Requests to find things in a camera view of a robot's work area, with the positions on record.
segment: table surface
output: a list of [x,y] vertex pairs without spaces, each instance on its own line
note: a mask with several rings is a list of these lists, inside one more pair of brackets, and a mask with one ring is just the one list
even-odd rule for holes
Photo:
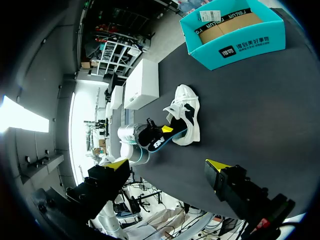
[[236,217],[209,186],[205,159],[247,169],[269,197],[282,193],[303,213],[319,183],[320,71],[312,48],[283,10],[286,50],[250,57],[213,71],[188,55],[185,44],[159,63],[160,98],[134,113],[166,124],[178,85],[199,96],[201,142],[169,142],[135,171],[165,193],[215,214]]

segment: white cabinet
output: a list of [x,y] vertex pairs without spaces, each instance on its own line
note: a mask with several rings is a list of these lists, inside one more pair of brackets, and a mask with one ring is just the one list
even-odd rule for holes
[[110,108],[111,109],[118,109],[122,104],[122,98],[124,93],[123,86],[115,86],[112,94],[111,94],[111,101],[110,101]]
[[138,110],[158,98],[158,64],[142,59],[126,80],[124,108]]

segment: floor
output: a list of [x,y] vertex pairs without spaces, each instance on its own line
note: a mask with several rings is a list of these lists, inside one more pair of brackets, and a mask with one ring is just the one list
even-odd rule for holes
[[[150,183],[145,182],[144,185],[148,188],[145,191],[140,189],[138,184],[131,185],[128,188],[130,195],[137,198],[137,196],[139,196],[140,194],[144,194],[146,196],[146,195],[149,195],[149,194],[156,192],[156,189]],[[144,200],[144,202],[146,204],[150,204],[150,206],[145,206],[145,209],[150,212],[147,212],[147,211],[141,209],[140,215],[143,219],[147,219],[147,218],[151,217],[152,215],[154,215],[155,213],[157,213],[161,210],[164,210],[164,209],[175,210],[175,209],[181,208],[183,206],[183,202],[179,201],[178,199],[175,199],[174,197],[166,194],[165,192],[161,193],[161,198],[162,198],[163,204],[159,204],[158,200],[154,196],[151,196],[151,197],[146,198]],[[189,219],[182,222],[182,226],[179,226],[175,230],[172,230],[171,232],[169,232],[169,234],[175,236],[175,234],[178,233],[182,228],[184,229],[184,228],[194,224],[195,218],[196,217],[191,216]],[[131,222],[130,220],[133,221],[133,219],[131,218],[129,220],[126,220],[126,222],[130,223]],[[241,226],[242,226],[241,223],[242,223],[242,220],[237,222],[234,230],[231,230],[230,232],[224,234],[223,236],[220,237],[220,239],[221,240],[235,240],[237,237],[237,233],[241,229]],[[218,221],[212,220],[208,225],[209,226],[216,226],[218,224],[219,224]],[[216,239],[218,239],[218,237],[214,236],[214,235],[217,235],[219,233],[220,227],[221,227],[221,225],[218,225],[217,227],[207,227],[206,229],[203,229],[202,231],[195,234],[192,238],[190,238],[190,240],[192,240],[192,239],[193,240],[197,240],[197,239],[216,240]]]

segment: cardboard box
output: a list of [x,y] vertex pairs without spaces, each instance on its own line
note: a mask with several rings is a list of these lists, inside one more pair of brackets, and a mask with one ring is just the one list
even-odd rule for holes
[[202,44],[206,44],[213,39],[221,37],[222,35],[224,35],[224,33],[221,31],[219,25],[217,25],[217,26],[213,26],[213,27],[209,28],[208,30],[205,30],[204,32],[200,33],[199,37],[201,39]]
[[211,40],[221,37],[222,35],[259,23],[262,23],[262,21],[255,13],[246,13],[223,21],[218,25],[203,31],[199,34],[199,37],[201,42],[206,44]]
[[[202,22],[200,11],[220,11]],[[189,55],[209,70],[286,48],[284,21],[257,0],[214,0],[180,20]]]
[[105,147],[106,146],[106,140],[105,139],[99,139],[99,147]]
[[89,69],[89,68],[91,68],[89,61],[82,61],[82,62],[81,62],[81,66],[82,66],[84,69]]

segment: sneaker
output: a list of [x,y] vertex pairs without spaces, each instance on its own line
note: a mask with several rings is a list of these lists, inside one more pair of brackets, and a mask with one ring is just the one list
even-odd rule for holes
[[197,121],[199,109],[200,103],[194,91],[187,85],[179,85],[171,105],[163,109],[163,111],[169,112],[166,117],[169,123],[175,118],[176,120],[184,120],[187,125],[187,131],[184,136],[172,138],[174,143],[186,146],[192,142],[200,142],[200,128]]

